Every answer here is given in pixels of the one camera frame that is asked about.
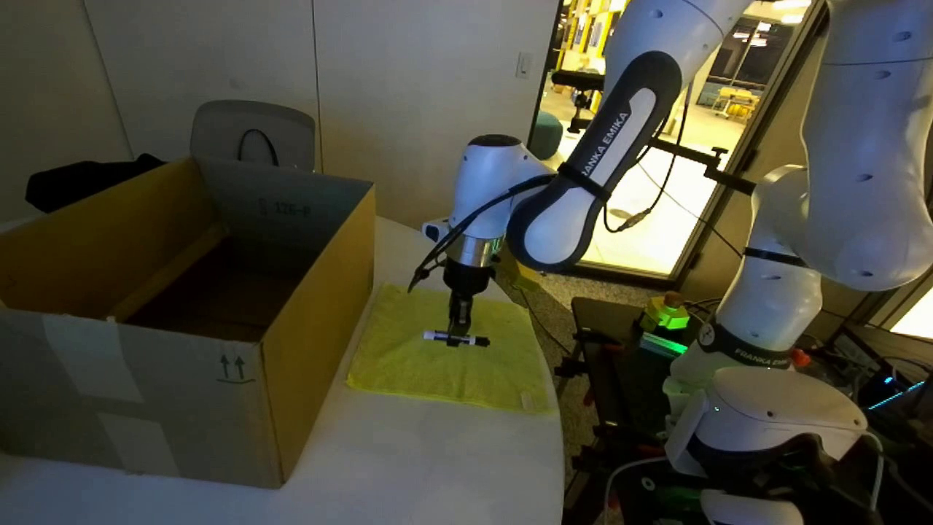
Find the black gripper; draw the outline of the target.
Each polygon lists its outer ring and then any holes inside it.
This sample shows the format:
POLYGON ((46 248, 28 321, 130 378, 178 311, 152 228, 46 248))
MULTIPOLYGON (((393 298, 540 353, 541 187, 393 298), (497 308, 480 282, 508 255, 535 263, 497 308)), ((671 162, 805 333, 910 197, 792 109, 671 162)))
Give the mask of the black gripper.
POLYGON ((442 267, 442 282, 448 286, 448 333, 467 334, 471 324, 471 298, 480 293, 490 282, 490 267, 471 267, 448 263, 442 267))

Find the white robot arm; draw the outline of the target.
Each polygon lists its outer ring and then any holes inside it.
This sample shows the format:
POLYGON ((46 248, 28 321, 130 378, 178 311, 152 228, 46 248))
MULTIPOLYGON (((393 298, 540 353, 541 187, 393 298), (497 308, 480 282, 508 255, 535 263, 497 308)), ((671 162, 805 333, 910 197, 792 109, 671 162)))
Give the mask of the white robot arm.
MULTIPOLYGON (((613 188, 748 3, 630 0, 610 38, 604 101, 553 172, 508 133, 467 146, 442 236, 420 263, 448 286, 441 344, 484 340, 471 330, 471 298, 495 249, 544 271, 583 255, 613 188)), ((817 317, 828 280, 890 292, 930 267, 930 98, 933 0, 828 0, 805 158, 731 182, 751 197, 738 273, 664 378, 672 468, 709 475, 802 435, 840 458, 865 430, 855 401, 792 370, 790 346, 817 317)))

